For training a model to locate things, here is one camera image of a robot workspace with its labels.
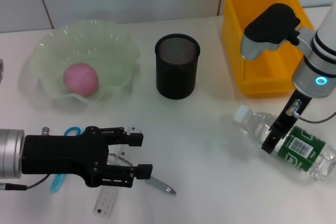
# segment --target white ruler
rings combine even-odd
[[[141,133],[134,127],[128,130],[128,133]],[[123,165],[131,166],[129,162],[131,156],[131,148],[128,145],[119,145],[115,153],[109,154],[107,164],[108,165]],[[116,186],[101,186],[93,213],[104,218],[110,218],[114,203],[117,200],[119,187]]]

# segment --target black mesh pencil cup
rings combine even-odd
[[[199,44],[185,34],[169,34],[155,45],[156,88],[170,99],[183,99],[195,88]]]

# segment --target wavy glass bowl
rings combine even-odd
[[[53,30],[35,47],[30,70],[54,99],[76,97],[83,102],[101,98],[108,89],[128,84],[139,49],[120,25],[101,20],[81,20]],[[65,70],[75,63],[91,65],[99,89],[89,97],[69,93],[63,82]]]

